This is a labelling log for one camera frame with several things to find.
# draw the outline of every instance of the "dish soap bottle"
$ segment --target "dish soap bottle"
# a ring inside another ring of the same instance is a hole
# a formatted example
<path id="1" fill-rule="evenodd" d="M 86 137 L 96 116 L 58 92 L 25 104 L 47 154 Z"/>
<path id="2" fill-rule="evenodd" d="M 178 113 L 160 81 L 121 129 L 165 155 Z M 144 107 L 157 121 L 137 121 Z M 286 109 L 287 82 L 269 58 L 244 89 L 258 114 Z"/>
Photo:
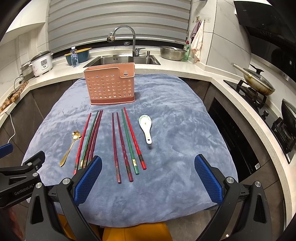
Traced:
<path id="1" fill-rule="evenodd" d="M 184 54 L 183 60 L 188 60 L 189 51 L 190 51 L 190 44 L 188 40 L 186 44 L 184 44 L 184 50 L 186 51 L 186 53 Z"/>
<path id="2" fill-rule="evenodd" d="M 75 49 L 75 46 L 71 48 L 71 61 L 73 68 L 79 66 L 77 49 Z"/>

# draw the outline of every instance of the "red chopstick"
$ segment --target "red chopstick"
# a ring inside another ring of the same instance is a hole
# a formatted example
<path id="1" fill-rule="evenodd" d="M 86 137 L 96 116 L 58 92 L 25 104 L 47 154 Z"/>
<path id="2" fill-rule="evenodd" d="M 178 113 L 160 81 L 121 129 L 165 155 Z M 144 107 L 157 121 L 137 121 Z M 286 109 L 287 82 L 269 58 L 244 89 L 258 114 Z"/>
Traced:
<path id="1" fill-rule="evenodd" d="M 113 134 L 113 150 L 114 150 L 116 178 L 117 178 L 117 182 L 120 184 L 121 183 L 121 178 L 120 178 L 120 173 L 119 173 L 119 165 L 118 165 L 117 149 L 116 149 L 116 137 L 115 137 L 115 128 L 114 128 L 114 113 L 112 113 L 112 134 Z"/>
<path id="2" fill-rule="evenodd" d="M 87 158 L 87 160 L 88 160 L 87 163 L 89 163 L 92 160 L 93 155 L 94 155 L 94 147 L 96 145 L 96 138 L 98 136 L 98 130 L 99 130 L 99 127 L 100 127 L 102 115 L 103 115 L 103 110 L 101 112 L 101 115 L 99 115 L 98 126 L 95 129 L 94 138 L 93 138 L 93 141 L 92 141 L 92 144 L 91 144 L 91 151 L 90 151 L 89 156 Z"/>
<path id="3" fill-rule="evenodd" d="M 84 137 L 85 137 L 86 129 L 87 129 L 87 126 L 89 124 L 89 119 L 90 118 L 91 118 L 91 113 L 89 113 L 89 116 L 87 118 L 84 130 L 83 130 L 83 133 L 82 133 L 82 136 L 81 136 L 81 140 L 80 140 L 80 144 L 79 144 L 79 148 L 78 148 L 78 152 L 77 152 L 77 157 L 76 157 L 76 161 L 75 161 L 74 175 L 77 172 L 77 167 L 78 167 L 78 163 L 79 163 L 79 159 L 80 159 L 80 155 L 81 155 L 83 140 L 84 140 Z"/>
<path id="4" fill-rule="evenodd" d="M 147 169 L 147 168 L 146 168 L 146 164 L 145 164 L 144 159 L 143 159 L 143 157 L 142 157 L 142 153 L 141 153 L 141 151 L 140 151 L 140 148 L 139 148 L 139 145 L 138 145 L 138 143 L 137 143 L 137 140 L 136 140 L 135 134 L 134 134 L 134 132 L 133 132 L 133 128 L 132 128 L 131 123 L 130 123 L 130 121 L 129 121 L 128 114 L 127 114 L 127 112 L 126 112 L 126 108 L 124 107 L 123 109 L 124 109 L 124 112 L 125 112 L 125 114 L 126 114 L 126 120 L 127 120 L 127 122 L 128 122 L 128 126 L 129 126 L 130 131 L 131 131 L 131 136 L 132 136 L 132 138 L 133 138 L 133 143 L 135 144 L 135 147 L 136 147 L 136 150 L 137 150 L 137 154 L 138 154 L 138 156 L 139 156 L 139 159 L 140 159 L 140 162 L 141 162 L 142 168 L 143 168 L 143 170 L 146 170 L 146 169 Z"/>
<path id="5" fill-rule="evenodd" d="M 88 157 L 89 157 L 89 152 L 91 150 L 91 144 L 92 144 L 93 139 L 94 139 L 94 133 L 95 133 L 95 130 L 96 130 L 97 126 L 98 126 L 98 122 L 99 122 L 99 119 L 100 119 L 100 116 L 101 115 L 102 115 L 102 110 L 100 110 L 99 116 L 97 117 L 96 122 L 95 122 L 95 125 L 94 125 L 94 128 L 92 130 L 91 138 L 89 140 L 89 145 L 87 146 L 87 150 L 86 150 L 86 153 L 85 153 L 85 158 L 84 158 L 84 161 L 83 161 L 82 168 L 85 168 L 85 166 L 87 164 L 87 160 L 88 160 Z"/>
<path id="6" fill-rule="evenodd" d="M 116 115 L 117 115 L 118 130 L 119 130 L 119 135 L 120 135 L 120 141 L 121 141 L 121 147 L 122 147 L 122 152 L 123 152 L 123 158 L 124 158 L 124 162 L 126 164 L 126 171 L 128 173 L 128 179 L 129 179 L 130 182 L 133 182 L 133 175 L 131 174 L 131 168 L 129 166 L 128 157 L 126 155 L 126 148 L 124 146 L 124 141 L 123 141 L 123 136 L 122 136 L 122 132 L 121 132 L 121 128 L 120 128 L 120 122 L 119 122 L 118 112 L 116 112 Z"/>

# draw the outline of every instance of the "plastic basket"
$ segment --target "plastic basket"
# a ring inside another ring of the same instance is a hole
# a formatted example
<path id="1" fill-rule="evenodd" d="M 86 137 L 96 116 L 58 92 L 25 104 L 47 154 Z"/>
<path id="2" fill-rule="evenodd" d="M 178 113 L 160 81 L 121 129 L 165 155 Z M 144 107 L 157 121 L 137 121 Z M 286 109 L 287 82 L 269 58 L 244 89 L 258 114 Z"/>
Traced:
<path id="1" fill-rule="evenodd" d="M 135 63 L 106 64 L 84 70 L 92 105 L 123 104 L 135 101 Z"/>

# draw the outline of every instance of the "green chopstick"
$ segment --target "green chopstick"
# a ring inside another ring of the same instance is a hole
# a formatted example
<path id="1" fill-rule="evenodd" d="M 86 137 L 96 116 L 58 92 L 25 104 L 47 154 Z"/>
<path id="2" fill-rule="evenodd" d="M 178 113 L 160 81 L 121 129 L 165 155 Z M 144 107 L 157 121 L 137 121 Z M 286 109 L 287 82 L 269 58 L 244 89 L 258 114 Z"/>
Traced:
<path id="1" fill-rule="evenodd" d="M 135 169 L 135 173 L 136 175 L 139 174 L 139 169 L 138 169 L 138 166 L 137 166 L 137 163 L 136 163 L 136 158 L 135 158 L 135 155 L 133 153 L 133 148 L 131 146 L 131 140 L 129 138 L 129 134 L 128 134 L 128 128 L 126 126 L 126 120 L 124 118 L 124 114 L 123 114 L 123 109 L 121 109 L 121 114 L 122 114 L 122 118 L 123 118 L 123 124 L 124 124 L 124 130 L 126 131 L 126 138 L 128 140 L 128 148 L 130 150 L 130 154 L 131 154 L 131 159 L 133 160 L 133 167 Z"/>
<path id="2" fill-rule="evenodd" d="M 83 166 L 83 161 L 84 161 L 84 158 L 85 158 L 85 155 L 86 155 L 87 147 L 88 147 L 88 145 L 89 145 L 89 140 L 90 140 L 90 138 L 91 138 L 91 133 L 92 133 L 92 130 L 93 130 L 93 128 L 94 128 L 94 124 L 95 124 L 95 122 L 96 122 L 96 117 L 98 116 L 98 112 L 99 112 L 99 111 L 96 112 L 96 116 L 94 117 L 94 121 L 93 121 L 93 123 L 91 124 L 91 129 L 89 130 L 89 135 L 88 135 L 88 137 L 87 137 L 87 140 L 86 140 L 86 143 L 85 143 L 85 146 L 84 146 L 84 151 L 83 151 L 83 154 L 82 154 L 82 159 L 81 159 L 81 162 L 80 162 L 80 164 L 79 164 L 78 170 L 81 169 L 82 166 Z"/>

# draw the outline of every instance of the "faucet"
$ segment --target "faucet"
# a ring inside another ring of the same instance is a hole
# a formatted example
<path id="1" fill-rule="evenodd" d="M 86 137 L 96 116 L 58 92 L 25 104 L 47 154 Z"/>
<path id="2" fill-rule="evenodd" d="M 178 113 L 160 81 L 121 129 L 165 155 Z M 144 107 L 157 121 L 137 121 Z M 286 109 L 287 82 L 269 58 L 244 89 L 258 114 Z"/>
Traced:
<path id="1" fill-rule="evenodd" d="M 128 28 L 130 29 L 132 32 L 133 32 L 133 57 L 139 57 L 139 52 L 141 49 L 145 49 L 145 48 L 136 48 L 136 33 L 135 33 L 135 30 L 128 26 L 128 25 L 121 25 L 119 27 L 116 27 L 110 34 L 109 36 L 107 37 L 107 41 L 108 42 L 114 42 L 115 40 L 115 33 L 118 29 L 120 28 Z"/>

